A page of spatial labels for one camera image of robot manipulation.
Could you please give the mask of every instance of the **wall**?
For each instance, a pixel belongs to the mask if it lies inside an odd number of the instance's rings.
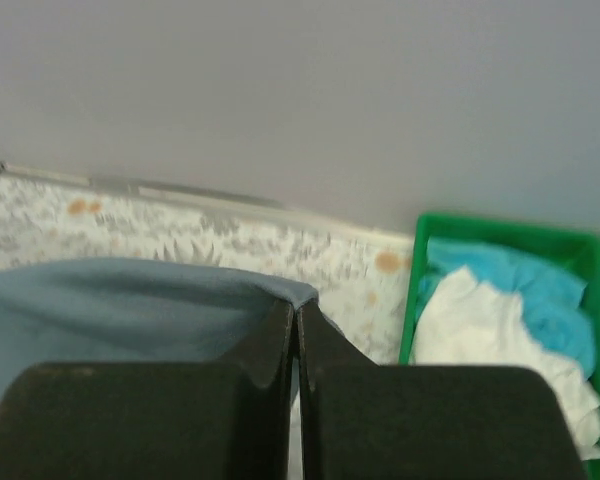
[[[0,158],[600,229],[600,0],[0,0]]]

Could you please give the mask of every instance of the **folded cloth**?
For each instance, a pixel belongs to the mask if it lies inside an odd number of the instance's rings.
[[[427,244],[431,271],[419,285],[417,314],[438,282],[467,266],[477,281],[502,292],[520,292],[524,322],[544,348],[576,360],[586,378],[595,369],[596,346],[591,320],[579,310],[586,283],[566,270],[526,252],[485,243],[432,238]]]
[[[64,261],[0,272],[0,399],[46,361],[211,360],[317,291],[282,278],[135,259]]]
[[[600,458],[600,397],[571,358],[545,350],[522,321],[522,296],[478,283],[467,267],[445,277],[416,327],[410,363],[508,365],[551,386],[583,460]]]

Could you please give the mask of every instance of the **gray cloth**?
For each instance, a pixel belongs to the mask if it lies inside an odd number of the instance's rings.
[[[310,285],[216,267],[119,258],[0,272],[0,398],[45,361],[204,361]]]

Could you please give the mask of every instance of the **turquoise cloth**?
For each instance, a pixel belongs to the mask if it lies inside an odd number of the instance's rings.
[[[526,252],[486,243],[432,238],[427,244],[429,272],[418,285],[417,317],[439,281],[467,266],[479,282],[523,298],[524,322],[544,348],[576,360],[586,378],[595,369],[596,346],[591,320],[578,308],[585,282]]]
[[[264,320],[296,309],[310,285],[216,267],[131,259],[48,263],[0,272],[0,399],[46,361],[204,361]]]

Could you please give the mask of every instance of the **green plastic container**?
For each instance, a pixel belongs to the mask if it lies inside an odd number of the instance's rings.
[[[427,269],[427,242],[430,237],[488,242],[544,257],[587,282],[581,307],[593,321],[597,363],[593,387],[600,395],[600,237],[578,231],[504,222],[485,218],[428,213],[418,220],[413,249],[411,281],[407,297],[400,363],[406,364],[415,330],[418,283]],[[590,478],[600,480],[600,460],[587,462]]]

